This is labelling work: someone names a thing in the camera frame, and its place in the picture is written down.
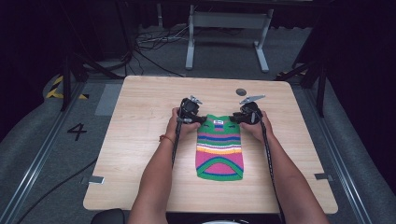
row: black backdrop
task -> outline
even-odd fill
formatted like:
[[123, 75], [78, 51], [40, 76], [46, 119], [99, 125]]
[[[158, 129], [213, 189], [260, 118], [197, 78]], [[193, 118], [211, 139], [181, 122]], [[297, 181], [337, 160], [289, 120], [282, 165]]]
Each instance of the black backdrop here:
[[299, 63], [313, 61], [327, 50], [327, 75], [337, 98], [396, 192], [396, 5], [382, 0], [336, 4], [339, 8], [326, 13], [313, 30]]
[[[42, 91], [60, 73], [67, 53], [101, 61], [106, 54], [114, 55], [112, 48], [116, 54], [127, 51], [114, 2], [102, 2], [111, 7], [98, 18], [98, 11], [107, 6], [91, 0], [0, 0], [0, 141], [44, 102]], [[97, 10], [89, 11], [87, 3]], [[95, 27], [92, 18], [96, 24], [107, 22], [106, 28], [112, 30]], [[104, 43], [98, 33], [114, 35], [107, 35]]]

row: forearm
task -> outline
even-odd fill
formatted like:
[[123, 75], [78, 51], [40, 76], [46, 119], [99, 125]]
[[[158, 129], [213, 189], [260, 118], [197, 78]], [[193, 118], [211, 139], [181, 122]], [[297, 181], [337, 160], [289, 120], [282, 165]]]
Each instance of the forearm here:
[[142, 174], [129, 223], [166, 222], [165, 212], [172, 188], [173, 143], [163, 139]]
[[303, 174], [276, 137], [268, 136], [276, 194], [287, 223], [328, 223]]

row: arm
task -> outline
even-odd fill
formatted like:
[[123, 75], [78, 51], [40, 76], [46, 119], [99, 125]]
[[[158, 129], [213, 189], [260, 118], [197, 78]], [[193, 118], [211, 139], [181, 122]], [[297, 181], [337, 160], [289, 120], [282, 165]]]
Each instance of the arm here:
[[[266, 127], [271, 151], [276, 194], [285, 214], [286, 223], [329, 223], [305, 177], [276, 139], [271, 122], [264, 111], [262, 111], [262, 121]], [[255, 125], [241, 123], [240, 126], [252, 133], [264, 146], [260, 123]]]
[[[148, 162], [140, 180], [128, 224], [167, 223], [166, 205], [172, 188], [172, 151], [176, 139], [177, 108], [172, 110], [164, 138]], [[199, 123], [182, 124], [179, 141], [199, 128]]]

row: bracelet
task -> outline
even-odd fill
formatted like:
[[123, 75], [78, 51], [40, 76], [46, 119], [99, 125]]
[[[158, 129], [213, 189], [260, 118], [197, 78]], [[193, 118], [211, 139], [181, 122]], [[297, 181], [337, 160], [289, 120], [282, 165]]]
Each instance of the bracelet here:
[[160, 141], [159, 141], [159, 142], [161, 142], [164, 138], [169, 139], [169, 141], [171, 141], [171, 143], [172, 143], [173, 145], [175, 145], [175, 142], [174, 142], [170, 137], [166, 136], [165, 134], [162, 134], [162, 135], [160, 136]]

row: number 4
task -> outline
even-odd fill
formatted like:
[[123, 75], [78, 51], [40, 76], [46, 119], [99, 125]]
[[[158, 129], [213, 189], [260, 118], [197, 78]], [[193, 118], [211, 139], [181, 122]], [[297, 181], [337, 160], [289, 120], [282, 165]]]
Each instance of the number 4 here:
[[84, 127], [84, 124], [80, 123], [80, 124], [76, 125], [75, 127], [67, 130], [67, 132], [68, 133], [76, 133], [77, 136], [76, 136], [76, 140], [75, 141], [78, 141], [79, 135], [82, 134], [82, 133], [86, 133], [87, 132], [87, 131], [83, 131], [82, 130], [83, 127]]

